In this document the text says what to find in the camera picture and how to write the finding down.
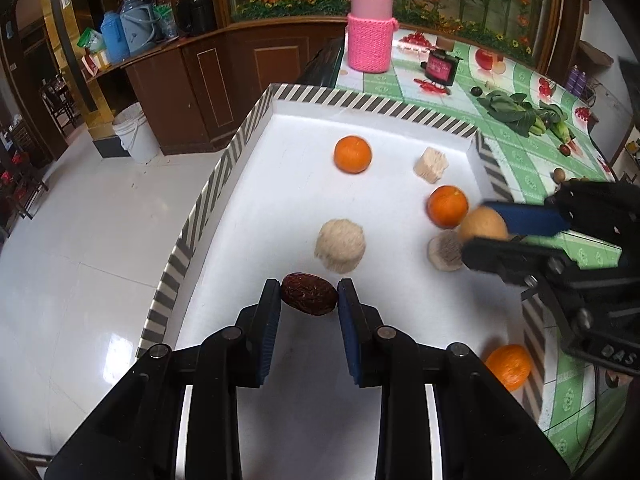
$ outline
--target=small dark round fruit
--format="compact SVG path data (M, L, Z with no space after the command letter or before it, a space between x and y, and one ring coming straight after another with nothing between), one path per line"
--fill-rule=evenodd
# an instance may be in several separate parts
M562 168L555 168L554 170L554 182L560 184L566 180L566 174Z
M292 272L282 280L280 298L305 314L324 316L335 308L338 293L331 283L319 276Z

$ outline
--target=green checkered tablecloth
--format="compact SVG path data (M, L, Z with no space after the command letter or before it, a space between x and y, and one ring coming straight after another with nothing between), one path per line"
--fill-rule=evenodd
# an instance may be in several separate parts
M428 54L402 46L401 38L409 32L395 33L392 65L382 74L352 70L345 52L336 88L402 100L475 124L491 146L516 202L542 203L556 189L552 180L555 168L563 168L567 178L613 180L606 161L589 138L586 123L575 115L575 109L584 104L574 95L557 86L551 98L541 98L540 74L509 59L497 70L484 70L476 62L478 48L460 42L453 55L462 60L451 94L427 92L414 79L424 79L420 62L426 60ZM425 36L435 44L435 36ZM493 89L522 92L535 105L541 99L558 104L569 116L567 123L575 134L571 156L565 157L558 151L560 141L549 132L541 137L525 138L494 120L470 94L474 86L481 87L485 93ZM582 268L613 266L620 256L619 248L574 232L564 232L555 238L528 237L526 242L564 249ZM525 299L523 310L531 313L533 324L539 325L533 331L525 328L525 343L536 364L532 373L536 387L526 385L523 405L568 465L575 468L591 428L593 435L585 458L603 442L622 415L626 386L609 388L604 370L600 371L600 381L596 384L592 365L574 360L561 351L556 322L537 296ZM596 393L599 402L594 420Z

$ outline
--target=pink knitted bottle sleeve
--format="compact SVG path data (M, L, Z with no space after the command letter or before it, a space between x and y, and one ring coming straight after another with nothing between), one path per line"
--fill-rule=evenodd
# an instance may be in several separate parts
M349 14L347 30L347 62L351 68L369 73L389 70L391 44L394 31L398 30L398 21L395 18L366 20Z

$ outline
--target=wooden counter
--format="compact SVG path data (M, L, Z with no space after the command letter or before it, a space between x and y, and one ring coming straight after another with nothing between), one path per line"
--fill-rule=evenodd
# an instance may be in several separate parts
M346 20L304 16L234 23L170 41L99 73L126 70L162 152L226 146L270 83L293 83Z

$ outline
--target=silver bolt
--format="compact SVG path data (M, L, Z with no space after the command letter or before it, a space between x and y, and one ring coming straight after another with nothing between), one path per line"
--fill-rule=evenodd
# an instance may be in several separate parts
M549 269L551 269L556 274L562 274L562 271L564 270L564 263L562 263L557 258L549 258L549 262L547 265L549 266Z
M163 344L153 345L149 349L149 355L153 359L161 359L165 355L167 355L168 353L169 353L169 347L167 345L163 345Z
M228 339L229 341L238 339L241 335L242 330L240 330L237 326L228 326L222 331L222 337L224 339Z
M536 288L538 286L538 280L534 277L534 276L527 276L524 279L524 283L525 285L527 285L530 288Z
M586 308L581 308L575 316L578 326L584 330L589 330L593 326L593 316Z
M464 357L469 354L469 347L464 343L451 343L449 350L451 350L452 354L456 357Z
M390 326L381 326L378 328L378 336L382 339L393 339L396 337L396 329Z

